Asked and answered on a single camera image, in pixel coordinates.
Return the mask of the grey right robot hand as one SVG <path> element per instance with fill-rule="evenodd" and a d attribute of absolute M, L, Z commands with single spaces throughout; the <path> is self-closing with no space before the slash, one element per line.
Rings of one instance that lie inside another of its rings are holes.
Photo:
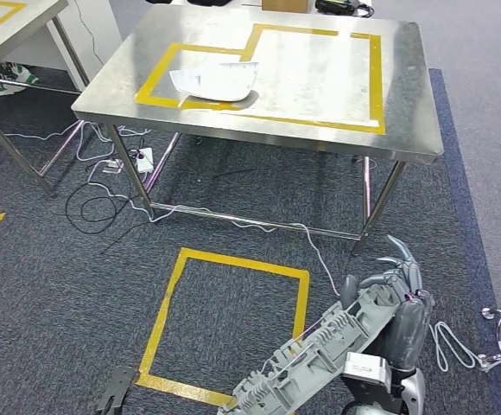
<path fill-rule="evenodd" d="M 416 366 L 425 343 L 434 300 L 422 288 L 419 266 L 408 246 L 390 234 L 388 239 L 403 257 L 382 257 L 380 262 L 392 264 L 392 268 L 361 282 L 351 274 L 346 275 L 339 300 L 347 309 L 358 299 L 359 293 L 373 285 L 388 286 L 395 291 L 398 308 L 367 348 L 367 352 L 383 357 L 394 369 L 410 372 Z"/>

